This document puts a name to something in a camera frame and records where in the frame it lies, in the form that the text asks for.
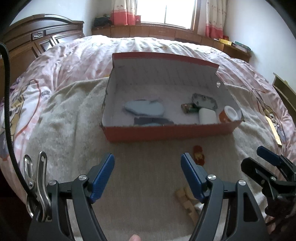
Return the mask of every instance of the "bed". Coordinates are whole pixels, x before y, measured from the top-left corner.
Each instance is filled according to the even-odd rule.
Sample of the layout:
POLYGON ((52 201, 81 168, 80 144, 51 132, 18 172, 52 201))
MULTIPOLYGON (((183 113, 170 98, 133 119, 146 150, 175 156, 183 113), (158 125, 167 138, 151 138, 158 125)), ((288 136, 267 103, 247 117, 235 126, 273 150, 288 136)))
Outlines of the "bed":
MULTIPOLYGON (((71 181, 98 164, 105 152, 115 155, 115 169, 103 197, 93 205, 108 240, 128 240, 133 233, 143 240, 188 240, 194 227, 174 191, 186 185, 180 155, 191 153, 194 145, 203 147, 208 173, 231 182, 246 180, 261 210, 266 205, 265 199, 260 188, 240 171, 242 159, 250 156, 274 171, 256 156, 256 148, 263 145, 296 161, 295 125, 272 85, 248 63, 209 46, 151 37, 101 35, 55 43, 17 78, 11 87, 10 102, 14 150, 22 172, 23 156, 29 154, 36 163, 42 150, 48 155, 47 182, 71 181), (109 143, 100 120, 112 53, 132 51, 179 54, 219 64, 217 76, 241 107, 245 122, 227 136, 109 143), (282 147, 277 145, 265 116, 273 121, 282 147)), ((24 201, 25 193, 5 144, 2 109, 3 106, 0 168, 24 201)), ((73 232, 79 238, 69 205, 73 232)))

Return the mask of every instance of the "finger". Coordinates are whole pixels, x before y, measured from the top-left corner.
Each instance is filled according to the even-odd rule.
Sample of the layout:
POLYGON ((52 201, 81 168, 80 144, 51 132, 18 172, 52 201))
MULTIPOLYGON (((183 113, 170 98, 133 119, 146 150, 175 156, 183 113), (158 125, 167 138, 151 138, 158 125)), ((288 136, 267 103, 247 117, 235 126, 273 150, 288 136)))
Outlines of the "finger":
POLYGON ((141 238, 138 235, 134 234, 133 236, 131 236, 129 241, 141 241, 141 238))

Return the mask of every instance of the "blue gripper pad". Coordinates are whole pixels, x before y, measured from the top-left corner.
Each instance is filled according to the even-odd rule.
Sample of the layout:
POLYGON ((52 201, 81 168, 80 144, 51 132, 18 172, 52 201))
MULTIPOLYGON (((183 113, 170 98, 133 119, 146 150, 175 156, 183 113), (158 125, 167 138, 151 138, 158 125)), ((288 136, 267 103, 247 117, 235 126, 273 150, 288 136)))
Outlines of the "blue gripper pad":
POLYGON ((181 168, 193 193, 193 196, 201 203, 204 203, 208 196, 207 192, 207 173, 202 166, 195 164, 188 153, 181 156, 181 168))
POLYGON ((89 185, 88 191, 91 192, 89 200, 94 203, 100 199, 115 164, 114 156, 106 154, 98 166, 94 166, 88 173, 89 185))
POLYGON ((275 167, 281 164, 280 156, 268 150, 264 146, 259 146, 257 148, 257 155, 275 167))

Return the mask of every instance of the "white lid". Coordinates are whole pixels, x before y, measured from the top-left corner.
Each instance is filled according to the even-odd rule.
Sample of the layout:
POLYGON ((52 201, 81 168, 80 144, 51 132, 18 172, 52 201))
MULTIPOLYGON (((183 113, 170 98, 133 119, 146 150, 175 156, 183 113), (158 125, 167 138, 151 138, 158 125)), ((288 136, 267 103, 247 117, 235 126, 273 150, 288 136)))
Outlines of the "white lid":
POLYGON ((226 116, 231 120, 231 121, 237 121, 239 119, 237 112, 235 109, 233 109, 231 106, 227 105, 224 107, 224 111, 226 116))

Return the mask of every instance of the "pink bedspread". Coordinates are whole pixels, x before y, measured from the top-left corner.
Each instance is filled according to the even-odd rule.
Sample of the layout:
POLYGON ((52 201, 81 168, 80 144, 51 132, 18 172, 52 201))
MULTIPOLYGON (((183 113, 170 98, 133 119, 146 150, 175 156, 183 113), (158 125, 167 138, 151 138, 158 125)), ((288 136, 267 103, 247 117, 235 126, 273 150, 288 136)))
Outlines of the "pink bedspread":
MULTIPOLYGON (((283 143, 282 147, 275 148, 278 154, 296 161, 296 131, 292 118, 272 85, 251 65, 208 46, 155 38, 115 39, 98 35, 52 47, 18 78, 19 83, 10 96, 10 119, 21 170, 27 141, 48 98, 75 81, 108 76, 112 69, 112 54, 131 51, 173 53, 219 64, 218 77, 225 83, 248 89, 258 116, 262 120, 264 115, 271 118, 283 143)), ((18 192, 21 188, 15 175, 11 175, 14 171, 8 161, 4 113, 0 111, 0 167, 12 188, 18 192)))

